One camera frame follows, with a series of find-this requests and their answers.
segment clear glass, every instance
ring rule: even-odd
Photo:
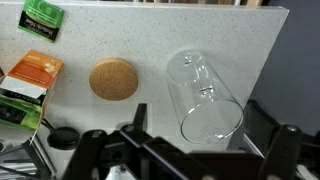
[[[198,51],[181,51],[167,66],[167,82],[182,136],[210,144],[231,135],[242,122],[242,107]]]

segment countertop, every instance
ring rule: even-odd
[[[17,28],[22,1],[0,0],[0,63],[8,71],[29,49],[65,63],[45,117],[55,127],[83,133],[111,133],[133,120],[139,103],[148,104],[148,133],[162,136],[185,152],[225,150],[229,139],[193,145],[179,132],[165,79],[169,58],[181,49],[206,53],[239,103],[244,106],[288,10],[214,5],[122,2],[56,2],[65,10],[58,39],[51,44]],[[89,87],[94,64],[105,57],[129,60],[137,69],[139,87],[130,98],[110,102]],[[49,148],[48,131],[39,136],[61,177],[72,151]]]

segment cork coaster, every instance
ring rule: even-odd
[[[99,97],[119,101],[130,97],[138,87],[134,67],[120,58],[106,58],[93,68],[89,83],[92,91]]]

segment green packet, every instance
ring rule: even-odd
[[[62,9],[44,0],[26,0],[18,28],[49,42],[54,42],[63,16]]]
[[[41,106],[0,95],[0,123],[34,130],[40,123]]]

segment gray wall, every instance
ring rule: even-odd
[[[320,130],[320,0],[270,0],[290,10],[251,95],[280,123]]]

